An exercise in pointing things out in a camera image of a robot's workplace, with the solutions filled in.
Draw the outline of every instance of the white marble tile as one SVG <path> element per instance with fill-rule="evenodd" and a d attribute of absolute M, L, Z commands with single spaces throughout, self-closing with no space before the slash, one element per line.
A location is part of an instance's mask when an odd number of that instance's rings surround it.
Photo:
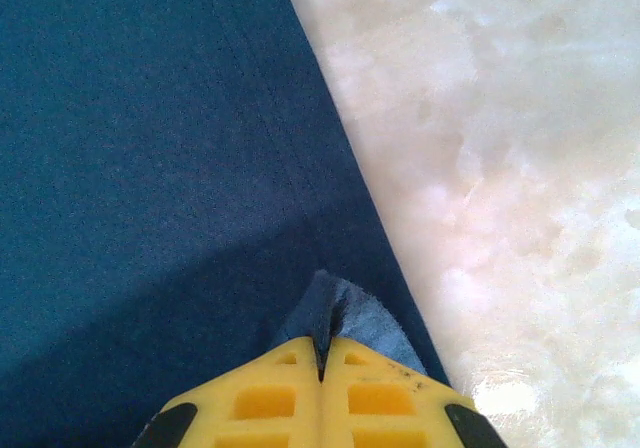
<path fill-rule="evenodd" d="M 454 385 L 640 440 L 640 0 L 293 0 Z"/>

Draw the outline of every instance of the marble floor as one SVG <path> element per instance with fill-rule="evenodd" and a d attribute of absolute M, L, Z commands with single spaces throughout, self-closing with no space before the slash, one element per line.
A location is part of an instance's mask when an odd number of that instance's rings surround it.
<path fill-rule="evenodd" d="M 292 0 L 456 388 L 640 440 L 640 0 Z"/>

